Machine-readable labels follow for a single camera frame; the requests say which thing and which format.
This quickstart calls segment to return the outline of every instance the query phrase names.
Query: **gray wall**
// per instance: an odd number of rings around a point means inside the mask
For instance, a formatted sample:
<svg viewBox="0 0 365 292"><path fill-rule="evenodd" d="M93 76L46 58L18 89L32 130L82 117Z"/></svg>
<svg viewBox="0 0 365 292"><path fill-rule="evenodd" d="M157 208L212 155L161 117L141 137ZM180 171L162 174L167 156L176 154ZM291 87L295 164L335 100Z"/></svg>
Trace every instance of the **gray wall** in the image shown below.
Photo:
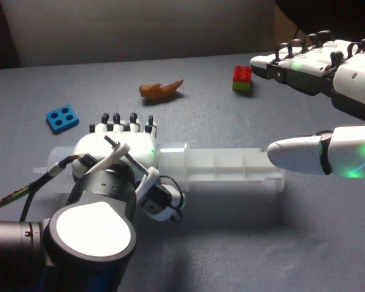
<svg viewBox="0 0 365 292"><path fill-rule="evenodd" d="M1 0L23 66L273 50L272 0Z"/></svg>

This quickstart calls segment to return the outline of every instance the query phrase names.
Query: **blue lego brick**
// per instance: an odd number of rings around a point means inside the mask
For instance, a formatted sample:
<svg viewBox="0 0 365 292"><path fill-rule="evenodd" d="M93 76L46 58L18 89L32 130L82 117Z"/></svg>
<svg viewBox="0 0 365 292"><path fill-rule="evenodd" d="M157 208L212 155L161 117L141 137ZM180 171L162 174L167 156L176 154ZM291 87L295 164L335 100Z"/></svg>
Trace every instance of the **blue lego brick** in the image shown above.
<svg viewBox="0 0 365 292"><path fill-rule="evenodd" d="M70 105L62 106L46 114L54 134L60 134L78 124L80 121Z"/></svg>

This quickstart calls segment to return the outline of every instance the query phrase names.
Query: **table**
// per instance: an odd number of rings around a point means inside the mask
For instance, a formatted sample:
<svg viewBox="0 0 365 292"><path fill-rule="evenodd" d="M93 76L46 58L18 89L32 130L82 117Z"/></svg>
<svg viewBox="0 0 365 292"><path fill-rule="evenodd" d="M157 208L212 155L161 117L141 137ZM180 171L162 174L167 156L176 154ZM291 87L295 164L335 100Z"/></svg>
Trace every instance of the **table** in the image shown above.
<svg viewBox="0 0 365 292"><path fill-rule="evenodd" d="M192 148L262 147L283 137L359 124L322 94L252 77L231 90L254 54L0 70L0 198L36 178L56 146L75 145L102 113L154 115L158 141ZM179 98L146 105L142 83L184 78ZM80 118L54 136L45 114L70 103ZM28 220L50 217L65 194L41 190ZM365 179L287 172L276 197L197 190L180 224L138 211L137 249L119 291L365 291ZM24 200L0 210L18 220Z"/></svg>

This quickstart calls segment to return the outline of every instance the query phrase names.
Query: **large plastic syringe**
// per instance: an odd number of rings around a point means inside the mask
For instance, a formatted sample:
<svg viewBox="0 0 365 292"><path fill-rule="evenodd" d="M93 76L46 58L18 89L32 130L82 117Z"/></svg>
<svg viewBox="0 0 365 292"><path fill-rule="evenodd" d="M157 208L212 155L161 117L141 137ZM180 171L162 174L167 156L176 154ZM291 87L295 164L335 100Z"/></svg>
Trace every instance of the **large plastic syringe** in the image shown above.
<svg viewBox="0 0 365 292"><path fill-rule="evenodd" d="M55 147L47 167L71 155L73 149ZM160 175L171 176L186 192L195 186L226 186L232 190L260 184L273 193L281 192L285 184L284 170L272 165L261 148L190 149L188 143L159 144L154 166ZM71 167L47 186L54 192L70 192L74 186Z"/></svg>

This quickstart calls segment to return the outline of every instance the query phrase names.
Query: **lego brick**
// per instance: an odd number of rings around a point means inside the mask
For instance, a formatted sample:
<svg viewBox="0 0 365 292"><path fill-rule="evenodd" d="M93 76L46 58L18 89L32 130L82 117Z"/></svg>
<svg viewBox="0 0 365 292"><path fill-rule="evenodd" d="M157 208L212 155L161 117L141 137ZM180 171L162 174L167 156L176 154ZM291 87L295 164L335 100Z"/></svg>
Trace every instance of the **lego brick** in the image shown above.
<svg viewBox="0 0 365 292"><path fill-rule="evenodd" d="M250 83L247 82L232 82L233 90L250 91Z"/></svg>
<svg viewBox="0 0 365 292"><path fill-rule="evenodd" d="M249 66L235 66L232 81L251 82L251 68Z"/></svg>
<svg viewBox="0 0 365 292"><path fill-rule="evenodd" d="M77 115L70 105L62 106L46 114L54 134L60 134L74 126L79 122Z"/></svg>

